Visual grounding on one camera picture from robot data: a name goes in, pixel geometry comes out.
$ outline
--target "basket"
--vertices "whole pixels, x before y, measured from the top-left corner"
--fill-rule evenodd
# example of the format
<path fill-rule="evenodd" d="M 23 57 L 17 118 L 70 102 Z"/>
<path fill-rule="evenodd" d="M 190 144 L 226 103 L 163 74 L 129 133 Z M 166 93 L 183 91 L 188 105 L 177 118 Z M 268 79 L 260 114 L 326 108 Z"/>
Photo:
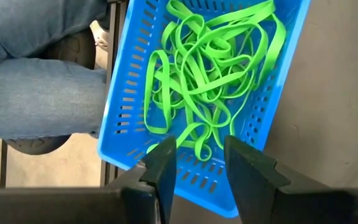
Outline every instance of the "basket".
<path fill-rule="evenodd" d="M 208 20 L 261 1 L 183 0 L 183 3 Z M 145 128 L 143 99 L 149 56 L 153 50 L 161 47 L 162 31 L 174 19 L 165 8 L 167 2 L 131 0 L 127 10 L 98 144 L 102 159 L 125 170 L 145 156 L 151 144 L 166 137 L 150 134 Z M 276 15 L 287 29 L 285 45 L 275 69 L 264 84 L 251 93 L 236 119 L 236 137 L 259 150 L 264 148 L 310 0 L 275 0 L 275 5 Z M 274 25 L 264 25 L 272 36 Z M 148 118 L 150 123 L 161 122 L 161 113 L 155 107 L 149 114 L 152 114 Z M 178 137 L 185 125 L 184 116 L 177 114 L 169 134 Z M 213 148 L 213 157 L 208 162 L 197 160 L 191 149 L 177 150 L 175 193 L 224 217 L 236 217 L 238 211 L 226 177 L 223 150 L 213 142 L 210 142 L 210 146 Z"/>

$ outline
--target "person's leg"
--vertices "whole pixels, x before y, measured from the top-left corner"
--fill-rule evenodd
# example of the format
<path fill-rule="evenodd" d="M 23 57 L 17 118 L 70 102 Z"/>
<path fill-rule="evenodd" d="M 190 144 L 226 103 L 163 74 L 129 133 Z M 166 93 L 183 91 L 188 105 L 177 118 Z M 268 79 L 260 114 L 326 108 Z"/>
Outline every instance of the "person's leg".
<path fill-rule="evenodd" d="M 104 110 L 106 72 L 37 58 L 0 62 L 0 138 L 95 131 Z"/>
<path fill-rule="evenodd" d="M 107 11 L 107 0 L 0 0 L 0 45 L 26 57 L 74 34 Z"/>

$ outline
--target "rubber band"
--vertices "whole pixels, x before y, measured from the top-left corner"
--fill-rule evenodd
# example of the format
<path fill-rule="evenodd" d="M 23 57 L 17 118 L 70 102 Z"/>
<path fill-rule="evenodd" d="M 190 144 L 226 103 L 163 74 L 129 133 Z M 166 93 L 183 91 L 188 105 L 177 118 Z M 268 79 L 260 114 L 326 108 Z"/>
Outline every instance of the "rubber band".
<path fill-rule="evenodd" d="M 213 136 L 223 149 L 220 128 L 229 126 L 230 134 L 235 135 L 237 115 L 250 93 L 258 89 L 274 68 L 284 45 L 285 26 L 274 14 L 273 0 L 209 21 L 177 0 L 168 2 L 167 11 L 177 17 L 178 22 L 166 26 L 161 38 L 162 50 L 150 55 L 144 123 L 151 133 L 167 134 L 177 110 L 184 110 L 187 125 L 177 139 L 177 147 L 192 148 L 197 159 L 207 161 L 212 156 L 209 138 Z M 259 24 L 262 21 L 276 24 L 270 44 L 266 30 Z M 187 33 L 183 33 L 185 27 L 189 30 Z M 256 32 L 260 37 L 257 45 L 251 39 Z M 244 37 L 241 43 L 238 43 L 239 35 Z M 162 65 L 155 69 L 157 61 Z M 242 100 L 234 114 L 225 105 L 228 99 Z M 151 102 L 162 110 L 164 127 L 147 122 Z M 195 122 L 195 116 L 202 122 Z M 156 145 L 151 145 L 147 152 Z"/>

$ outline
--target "concrete floor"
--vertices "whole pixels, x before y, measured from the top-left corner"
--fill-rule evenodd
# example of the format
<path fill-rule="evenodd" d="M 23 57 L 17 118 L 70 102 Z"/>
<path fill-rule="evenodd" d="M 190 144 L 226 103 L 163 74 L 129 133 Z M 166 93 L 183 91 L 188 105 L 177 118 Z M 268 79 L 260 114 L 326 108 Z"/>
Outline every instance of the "concrete floor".
<path fill-rule="evenodd" d="M 314 0 L 265 152 L 333 187 L 358 187 L 358 1 Z M 98 185 L 96 141 L 49 155 L 9 150 L 8 186 Z M 175 198 L 172 223 L 240 223 Z"/>

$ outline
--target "floor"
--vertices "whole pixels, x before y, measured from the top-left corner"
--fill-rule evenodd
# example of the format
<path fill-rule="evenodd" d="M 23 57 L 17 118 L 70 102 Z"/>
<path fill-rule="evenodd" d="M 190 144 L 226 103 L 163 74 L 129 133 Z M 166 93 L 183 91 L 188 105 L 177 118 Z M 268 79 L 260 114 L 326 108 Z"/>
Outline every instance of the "floor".
<path fill-rule="evenodd" d="M 265 152 L 324 184 L 358 187 L 358 1 L 312 2 Z M 99 184 L 85 134 L 45 156 L 9 150 L 8 167 L 8 186 Z M 177 197 L 172 223 L 240 221 Z"/>

